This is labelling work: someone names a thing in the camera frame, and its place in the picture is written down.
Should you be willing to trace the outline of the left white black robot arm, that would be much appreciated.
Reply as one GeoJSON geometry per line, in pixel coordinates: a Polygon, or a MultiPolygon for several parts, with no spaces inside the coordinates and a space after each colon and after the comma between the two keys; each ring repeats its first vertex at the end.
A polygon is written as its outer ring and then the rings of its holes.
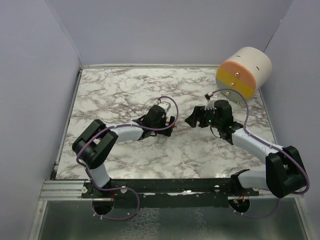
{"type": "Polygon", "coordinates": [[[93,180],[93,191],[97,196],[106,197],[111,190],[111,178],[104,165],[116,143],[141,141],[148,137],[163,135],[170,137],[176,118],[167,120],[171,108],[169,102],[153,105],[147,114],[120,125],[106,125],[100,119],[94,120],[72,144],[77,162],[85,167],[93,180]]]}

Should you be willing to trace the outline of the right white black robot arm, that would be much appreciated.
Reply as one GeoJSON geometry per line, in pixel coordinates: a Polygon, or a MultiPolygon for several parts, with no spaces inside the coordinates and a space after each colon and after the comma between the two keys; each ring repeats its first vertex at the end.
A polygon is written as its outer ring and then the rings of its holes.
{"type": "Polygon", "coordinates": [[[270,191],[277,198],[296,193],[309,185],[307,174],[299,154],[293,147],[282,147],[263,140],[245,130],[234,121],[232,107],[227,100],[210,101],[212,108],[195,106],[185,122],[192,128],[215,128],[219,137],[258,158],[264,165],[262,171],[245,169],[233,174],[235,180],[229,189],[240,196],[247,189],[270,191]]]}

